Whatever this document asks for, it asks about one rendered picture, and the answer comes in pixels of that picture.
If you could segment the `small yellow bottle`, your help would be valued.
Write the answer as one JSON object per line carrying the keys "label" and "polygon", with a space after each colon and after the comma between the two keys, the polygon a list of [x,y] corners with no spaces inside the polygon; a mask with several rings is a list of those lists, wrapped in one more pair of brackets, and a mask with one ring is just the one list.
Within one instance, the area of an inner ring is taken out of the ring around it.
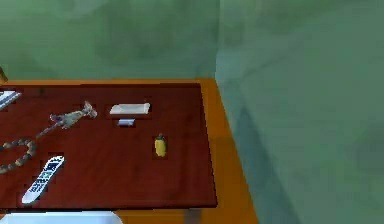
{"label": "small yellow bottle", "polygon": [[155,147],[155,153],[159,157],[165,157],[166,156],[166,142],[165,142],[165,137],[163,136],[162,133],[160,133],[154,141],[154,147]]}

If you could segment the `white flat box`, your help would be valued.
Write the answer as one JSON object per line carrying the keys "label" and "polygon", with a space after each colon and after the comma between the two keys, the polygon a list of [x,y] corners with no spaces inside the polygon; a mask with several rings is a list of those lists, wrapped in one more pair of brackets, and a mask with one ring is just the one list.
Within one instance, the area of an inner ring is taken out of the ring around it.
{"label": "white flat box", "polygon": [[111,115],[123,115],[123,114],[148,114],[151,104],[116,104],[113,105],[110,114]]}

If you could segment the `dark red wooden table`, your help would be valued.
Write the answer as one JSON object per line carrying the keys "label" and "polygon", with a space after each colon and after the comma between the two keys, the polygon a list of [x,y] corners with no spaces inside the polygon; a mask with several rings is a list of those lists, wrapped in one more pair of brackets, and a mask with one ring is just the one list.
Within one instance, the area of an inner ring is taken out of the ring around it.
{"label": "dark red wooden table", "polygon": [[[46,161],[65,162],[34,209],[144,209],[213,207],[212,174],[202,94],[197,84],[23,86],[21,97],[0,111],[0,145],[33,138],[52,114],[90,102],[98,112],[68,130],[38,139],[24,166],[0,175],[0,209],[22,208],[25,190]],[[150,103],[148,114],[111,115],[116,104]],[[118,126],[119,119],[135,119]],[[166,156],[155,153],[162,133]],[[22,147],[0,149],[0,164],[15,161]]]}

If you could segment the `white remote control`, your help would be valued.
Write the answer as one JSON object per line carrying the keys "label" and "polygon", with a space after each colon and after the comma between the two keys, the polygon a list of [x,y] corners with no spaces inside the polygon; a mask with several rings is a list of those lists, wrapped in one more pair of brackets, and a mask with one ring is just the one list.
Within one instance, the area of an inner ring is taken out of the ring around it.
{"label": "white remote control", "polygon": [[33,203],[37,198],[39,198],[48,186],[50,180],[54,177],[58,169],[64,164],[64,156],[54,156],[51,157],[44,165],[42,171],[38,177],[34,180],[31,186],[24,193],[21,203],[30,204]]}

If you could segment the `white rounded object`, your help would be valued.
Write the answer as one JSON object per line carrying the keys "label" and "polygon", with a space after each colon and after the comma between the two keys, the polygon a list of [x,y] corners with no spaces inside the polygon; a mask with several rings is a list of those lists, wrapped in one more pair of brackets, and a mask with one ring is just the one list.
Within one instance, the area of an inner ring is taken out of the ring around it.
{"label": "white rounded object", "polygon": [[0,224],[123,224],[110,211],[10,213],[0,219]]}

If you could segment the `white striped flat object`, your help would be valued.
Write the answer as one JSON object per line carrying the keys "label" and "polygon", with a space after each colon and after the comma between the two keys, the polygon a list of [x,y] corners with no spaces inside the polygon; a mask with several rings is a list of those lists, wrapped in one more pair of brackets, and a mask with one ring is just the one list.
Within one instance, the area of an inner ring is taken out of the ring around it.
{"label": "white striped flat object", "polygon": [[18,99],[21,96],[21,93],[17,91],[7,90],[7,91],[0,91],[0,110],[7,107],[9,104],[11,104],[13,101]]}

